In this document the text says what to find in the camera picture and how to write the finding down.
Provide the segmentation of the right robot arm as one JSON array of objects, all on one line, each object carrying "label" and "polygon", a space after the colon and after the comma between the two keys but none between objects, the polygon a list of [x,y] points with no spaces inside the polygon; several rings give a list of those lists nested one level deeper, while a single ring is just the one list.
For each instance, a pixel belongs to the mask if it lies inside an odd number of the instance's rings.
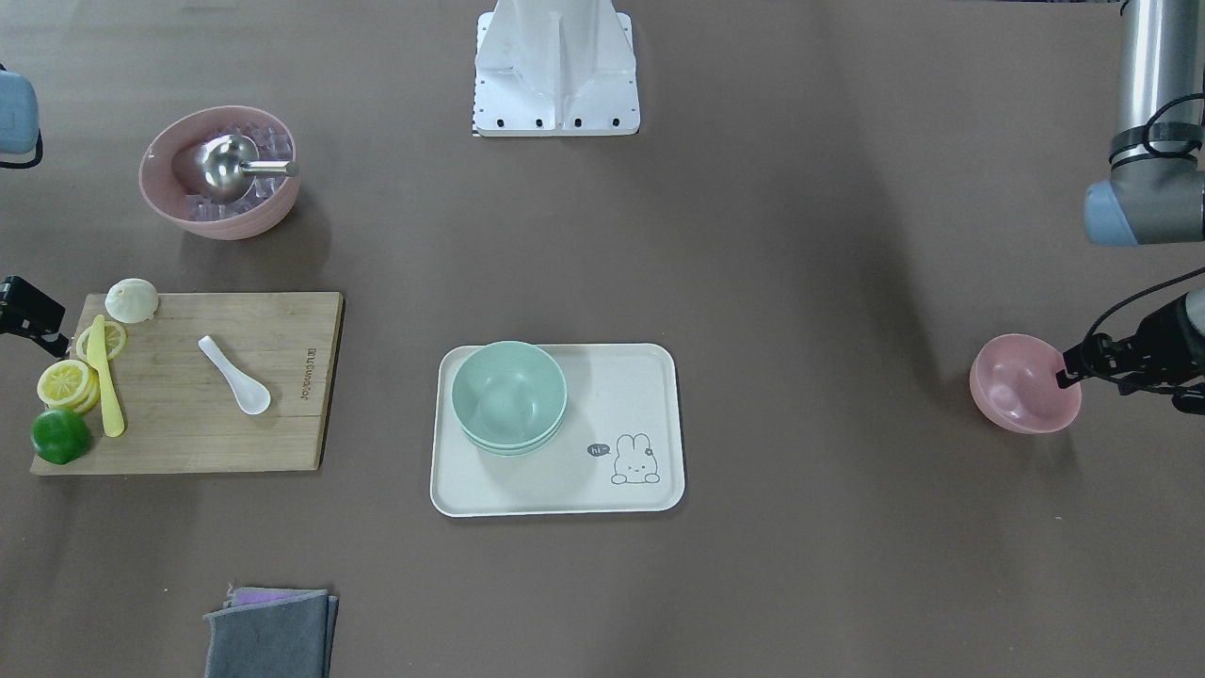
[{"label": "right robot arm", "polygon": [[1,65],[2,169],[30,170],[43,158],[39,99],[30,81]]}]

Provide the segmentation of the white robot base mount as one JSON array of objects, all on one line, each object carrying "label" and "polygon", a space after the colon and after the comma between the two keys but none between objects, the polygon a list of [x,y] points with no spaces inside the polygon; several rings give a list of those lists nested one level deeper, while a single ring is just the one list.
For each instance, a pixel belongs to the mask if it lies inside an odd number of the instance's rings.
[{"label": "white robot base mount", "polygon": [[641,128],[631,18],[611,1],[499,1],[476,20],[477,137],[618,137]]}]

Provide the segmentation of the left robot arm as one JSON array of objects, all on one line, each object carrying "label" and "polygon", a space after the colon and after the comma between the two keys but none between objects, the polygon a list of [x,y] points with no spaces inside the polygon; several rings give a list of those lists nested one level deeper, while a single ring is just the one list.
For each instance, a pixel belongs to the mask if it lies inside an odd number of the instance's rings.
[{"label": "left robot arm", "polygon": [[[1127,1],[1119,17],[1117,130],[1109,179],[1084,193],[1084,234],[1094,244],[1199,243],[1203,240],[1203,4]],[[1123,395],[1203,403],[1203,291],[1175,297],[1112,340],[1092,325],[1064,352],[1060,389],[1113,383]]]}]

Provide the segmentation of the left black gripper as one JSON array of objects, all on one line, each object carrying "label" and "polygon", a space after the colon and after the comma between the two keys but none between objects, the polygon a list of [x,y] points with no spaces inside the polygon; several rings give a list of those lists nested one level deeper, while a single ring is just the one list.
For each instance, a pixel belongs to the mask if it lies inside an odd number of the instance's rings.
[{"label": "left black gripper", "polygon": [[1185,385],[1203,377],[1203,295],[1175,297],[1122,340],[1097,331],[1113,312],[1109,309],[1089,328],[1078,344],[1078,373],[1059,370],[1058,389],[1077,387],[1084,378],[1116,385]]}]

